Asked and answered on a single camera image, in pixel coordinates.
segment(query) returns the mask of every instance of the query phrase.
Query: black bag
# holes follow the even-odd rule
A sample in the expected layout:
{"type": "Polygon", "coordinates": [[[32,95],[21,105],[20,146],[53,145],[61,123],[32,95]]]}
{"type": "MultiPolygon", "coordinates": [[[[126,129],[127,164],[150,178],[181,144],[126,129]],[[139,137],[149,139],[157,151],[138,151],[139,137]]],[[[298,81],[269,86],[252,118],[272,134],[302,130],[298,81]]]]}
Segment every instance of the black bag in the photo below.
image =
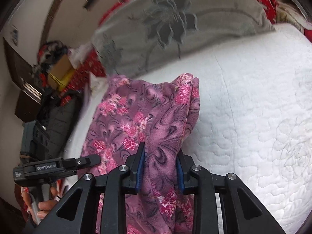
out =
{"type": "Polygon", "coordinates": [[[62,155],[66,142],[78,120],[83,98],[78,91],[68,90],[62,97],[53,96],[53,90],[47,89],[42,95],[42,107],[37,115],[39,123],[46,128],[50,137],[48,143],[48,159],[62,155]],[[60,106],[63,98],[71,96],[71,100],[60,106]]]}

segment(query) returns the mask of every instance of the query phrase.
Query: white quilted mattress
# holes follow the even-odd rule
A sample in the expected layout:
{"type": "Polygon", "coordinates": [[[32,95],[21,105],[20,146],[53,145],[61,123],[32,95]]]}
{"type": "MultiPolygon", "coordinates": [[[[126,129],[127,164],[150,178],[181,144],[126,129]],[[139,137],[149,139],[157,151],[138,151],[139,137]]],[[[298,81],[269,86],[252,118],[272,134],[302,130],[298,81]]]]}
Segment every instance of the white quilted mattress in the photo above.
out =
{"type": "MultiPolygon", "coordinates": [[[[212,173],[236,173],[288,234],[312,210],[312,44],[291,25],[276,30],[214,45],[140,79],[170,82],[184,72],[200,79],[199,120],[184,153],[212,173]]],[[[79,157],[101,95],[68,157],[79,157]]]]}

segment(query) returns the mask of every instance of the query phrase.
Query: pink floral blanket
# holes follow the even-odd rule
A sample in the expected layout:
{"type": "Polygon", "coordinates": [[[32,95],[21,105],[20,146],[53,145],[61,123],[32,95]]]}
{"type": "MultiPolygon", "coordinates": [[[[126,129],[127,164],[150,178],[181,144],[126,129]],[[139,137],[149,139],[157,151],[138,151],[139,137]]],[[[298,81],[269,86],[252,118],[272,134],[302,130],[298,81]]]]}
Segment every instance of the pink floral blanket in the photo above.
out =
{"type": "MultiPolygon", "coordinates": [[[[126,197],[128,234],[191,233],[193,197],[177,187],[176,157],[199,116],[199,79],[182,74],[172,83],[152,84],[125,76],[110,78],[89,128],[82,156],[97,153],[106,174],[124,164],[145,141],[141,193],[126,197]]],[[[100,200],[96,231],[99,233],[100,200]]]]}

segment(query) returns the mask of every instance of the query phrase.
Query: finger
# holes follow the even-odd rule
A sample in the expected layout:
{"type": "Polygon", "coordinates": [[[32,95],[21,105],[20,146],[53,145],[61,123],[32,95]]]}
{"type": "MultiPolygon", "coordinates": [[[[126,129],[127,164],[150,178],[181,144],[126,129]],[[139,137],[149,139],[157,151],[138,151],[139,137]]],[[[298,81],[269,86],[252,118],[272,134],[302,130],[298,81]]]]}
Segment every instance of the finger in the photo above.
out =
{"type": "Polygon", "coordinates": [[[46,215],[49,213],[49,211],[38,211],[37,213],[37,216],[40,218],[40,219],[43,219],[46,217],[46,215]]]}
{"type": "Polygon", "coordinates": [[[52,199],[54,199],[56,195],[58,195],[58,191],[55,187],[51,187],[50,190],[51,190],[52,199]]]}
{"type": "Polygon", "coordinates": [[[27,207],[29,209],[32,208],[32,199],[30,198],[30,195],[26,191],[24,191],[22,193],[22,197],[23,197],[23,200],[24,200],[25,204],[27,205],[27,207]]]}
{"type": "Polygon", "coordinates": [[[38,207],[42,211],[48,211],[51,210],[55,206],[55,204],[57,204],[56,200],[42,201],[39,202],[38,207]]]}

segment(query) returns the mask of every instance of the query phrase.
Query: black clamp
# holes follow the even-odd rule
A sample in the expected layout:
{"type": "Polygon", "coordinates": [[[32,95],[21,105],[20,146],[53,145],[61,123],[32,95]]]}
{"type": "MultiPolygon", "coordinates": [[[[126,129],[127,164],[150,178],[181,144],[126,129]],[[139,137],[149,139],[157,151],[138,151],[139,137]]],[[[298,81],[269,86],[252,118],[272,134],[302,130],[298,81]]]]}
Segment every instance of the black clamp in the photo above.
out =
{"type": "Polygon", "coordinates": [[[285,234],[258,198],[234,173],[211,174],[182,151],[177,176],[183,194],[195,194],[193,234],[218,233],[215,193],[219,193],[224,234],[285,234]]]}
{"type": "MultiPolygon", "coordinates": [[[[221,200],[224,234],[285,234],[247,186],[233,173],[211,174],[195,165],[182,151],[177,157],[177,177],[183,194],[195,194],[193,234],[217,234],[215,193],[221,200]]],[[[144,143],[110,173],[87,173],[65,194],[36,228],[34,234],[95,233],[100,194],[105,193],[100,234],[126,234],[125,194],[137,194],[144,169],[144,143]]]]}
{"type": "Polygon", "coordinates": [[[87,173],[63,196],[34,234],[95,233],[100,194],[105,193],[100,233],[127,233],[125,194],[137,194],[144,169],[144,143],[110,173],[87,173]]]}
{"type": "Polygon", "coordinates": [[[37,216],[38,204],[51,198],[50,184],[61,178],[77,174],[77,170],[89,168],[101,162],[99,155],[94,154],[80,159],[50,159],[29,162],[13,169],[16,184],[28,187],[32,200],[32,210],[36,224],[41,222],[37,216]]]}

